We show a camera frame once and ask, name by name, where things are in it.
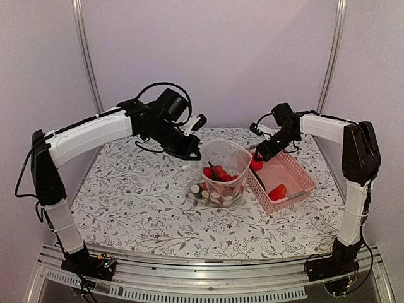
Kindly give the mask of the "red wrinkled apple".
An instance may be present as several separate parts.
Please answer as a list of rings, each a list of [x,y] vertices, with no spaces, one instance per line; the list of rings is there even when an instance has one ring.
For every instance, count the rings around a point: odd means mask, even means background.
[[[264,166],[263,156],[260,154],[258,154],[256,156],[254,153],[251,153],[251,155],[252,155],[252,160],[250,163],[250,169],[255,172],[261,170]]]

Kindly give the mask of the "pink plastic basket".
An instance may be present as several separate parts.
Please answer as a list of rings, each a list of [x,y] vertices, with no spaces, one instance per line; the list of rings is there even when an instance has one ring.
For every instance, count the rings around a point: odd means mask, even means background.
[[[297,159],[284,152],[279,153],[270,161],[264,162],[263,168],[256,173],[264,183],[266,190],[264,191],[259,185],[252,170],[248,173],[247,182],[267,213],[276,212],[302,201],[316,188],[316,182]],[[272,201],[269,199],[268,193],[279,184],[286,186],[286,196],[278,201]]]

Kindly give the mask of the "clear zip top bag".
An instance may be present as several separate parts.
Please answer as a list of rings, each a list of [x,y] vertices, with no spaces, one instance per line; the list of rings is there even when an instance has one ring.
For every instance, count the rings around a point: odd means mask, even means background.
[[[186,199],[196,205],[228,207],[243,198],[253,156],[230,140],[215,139],[201,149],[201,160],[186,169]]]

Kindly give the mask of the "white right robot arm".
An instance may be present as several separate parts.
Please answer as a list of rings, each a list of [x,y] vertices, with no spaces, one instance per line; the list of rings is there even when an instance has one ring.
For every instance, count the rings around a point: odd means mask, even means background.
[[[356,257],[365,244],[363,226],[369,214],[373,180],[381,165],[379,147],[371,122],[354,122],[314,110],[294,112],[288,103],[276,105],[270,112],[279,131],[269,135],[255,149],[254,159],[269,161],[302,134],[317,136],[342,147],[341,168],[347,195],[343,221],[334,240],[332,255],[321,261],[308,261],[310,273],[329,272],[340,275],[356,270]]]

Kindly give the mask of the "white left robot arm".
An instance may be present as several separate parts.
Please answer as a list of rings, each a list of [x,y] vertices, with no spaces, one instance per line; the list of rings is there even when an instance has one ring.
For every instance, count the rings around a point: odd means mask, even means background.
[[[207,119],[203,114],[192,115],[189,95],[178,94],[178,89],[179,86],[167,83],[162,94],[147,104],[136,96],[70,126],[33,133],[30,158],[35,195],[66,261],[79,273],[91,272],[94,262],[69,210],[59,168],[106,143],[136,136],[156,141],[164,153],[173,157],[200,160],[200,140],[193,133]]]

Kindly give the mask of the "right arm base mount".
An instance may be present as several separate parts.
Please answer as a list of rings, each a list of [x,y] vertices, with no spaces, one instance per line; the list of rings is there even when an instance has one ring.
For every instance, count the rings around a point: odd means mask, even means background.
[[[310,282],[323,281],[327,293],[334,297],[345,296],[358,278],[359,263],[355,258],[346,263],[332,256],[310,255],[304,263],[304,272]]]

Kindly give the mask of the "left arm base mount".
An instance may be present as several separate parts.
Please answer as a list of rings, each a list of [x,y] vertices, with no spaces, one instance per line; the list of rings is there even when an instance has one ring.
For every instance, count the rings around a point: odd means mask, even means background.
[[[116,270],[116,259],[105,254],[91,256],[88,252],[67,254],[61,264],[61,269],[99,280],[112,281]]]

